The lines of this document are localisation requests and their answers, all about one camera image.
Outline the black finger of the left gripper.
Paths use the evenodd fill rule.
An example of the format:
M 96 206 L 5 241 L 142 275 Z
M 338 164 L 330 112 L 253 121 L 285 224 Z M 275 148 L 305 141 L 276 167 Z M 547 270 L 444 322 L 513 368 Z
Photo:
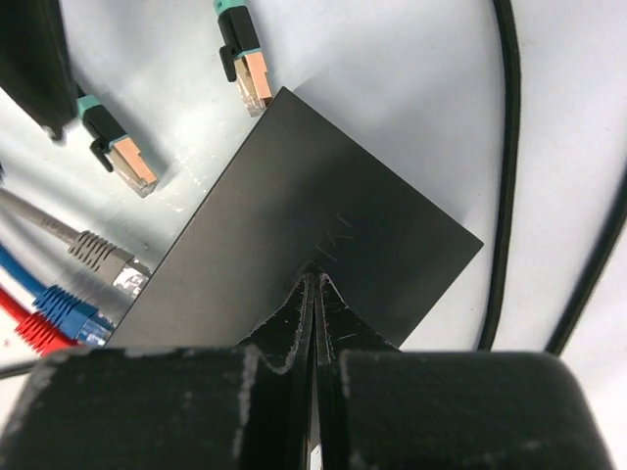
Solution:
M 77 91 L 58 0 L 1 3 L 1 88 L 51 140 L 65 139 Z

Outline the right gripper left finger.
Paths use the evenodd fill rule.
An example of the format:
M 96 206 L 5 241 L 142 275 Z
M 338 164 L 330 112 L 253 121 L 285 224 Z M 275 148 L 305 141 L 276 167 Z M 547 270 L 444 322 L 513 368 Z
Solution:
M 306 469 L 314 279 L 232 348 L 56 352 L 1 436 L 5 469 Z

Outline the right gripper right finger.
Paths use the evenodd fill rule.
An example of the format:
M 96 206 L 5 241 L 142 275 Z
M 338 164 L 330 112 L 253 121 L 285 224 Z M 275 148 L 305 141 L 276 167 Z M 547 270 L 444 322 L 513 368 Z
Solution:
M 530 352 L 401 352 L 319 274 L 318 413 L 326 469 L 609 469 L 580 384 Z

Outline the black network switch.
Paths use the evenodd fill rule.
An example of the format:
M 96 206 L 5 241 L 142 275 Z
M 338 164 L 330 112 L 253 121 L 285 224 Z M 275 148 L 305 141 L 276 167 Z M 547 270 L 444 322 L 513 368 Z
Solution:
M 401 344 L 481 241 L 282 89 L 113 334 L 122 347 L 232 346 L 309 268 Z

